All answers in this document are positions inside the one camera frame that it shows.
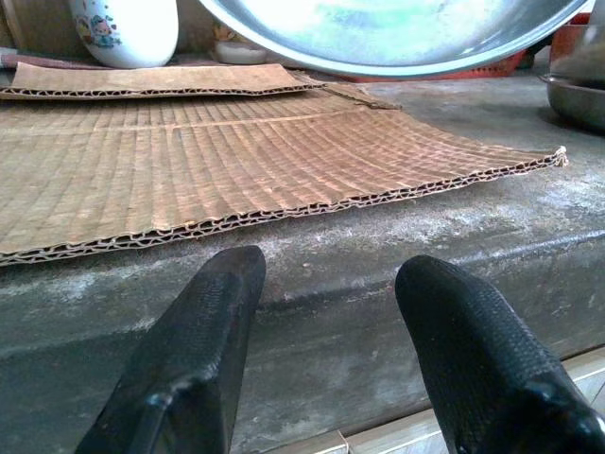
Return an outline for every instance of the corrugated cardboard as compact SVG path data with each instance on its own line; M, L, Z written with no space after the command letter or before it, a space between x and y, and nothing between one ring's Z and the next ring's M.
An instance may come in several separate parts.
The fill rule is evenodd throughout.
M456 137L350 87L2 102L0 265L145 248L565 163Z
M279 64L255 66L164 66L130 70L73 70L19 62L3 99L99 100L160 96L260 96L318 88Z

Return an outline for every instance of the concrete countertop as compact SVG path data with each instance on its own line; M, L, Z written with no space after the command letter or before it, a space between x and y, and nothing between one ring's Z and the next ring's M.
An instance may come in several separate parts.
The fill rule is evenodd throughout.
M570 166L199 241L3 269L3 452L71 452L141 333L206 259L236 245L264 250L268 280L233 452L426 408L391 287L417 253L496 284L562 357L605 343L605 138L563 123L530 72L366 88L487 143L565 145Z

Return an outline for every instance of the stainless steel bowl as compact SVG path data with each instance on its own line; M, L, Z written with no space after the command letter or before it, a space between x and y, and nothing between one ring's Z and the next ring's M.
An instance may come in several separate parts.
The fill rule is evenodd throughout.
M250 40L337 73L418 77L535 44L586 0L200 0Z
M557 114L581 126L605 132L605 90L582 87L552 76L544 76L542 80L548 84L548 101Z

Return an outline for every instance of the white ceramic jar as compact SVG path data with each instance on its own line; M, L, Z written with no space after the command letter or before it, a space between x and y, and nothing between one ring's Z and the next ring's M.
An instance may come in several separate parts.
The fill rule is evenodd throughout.
M78 35L115 68L166 64L179 37L176 0L70 0Z

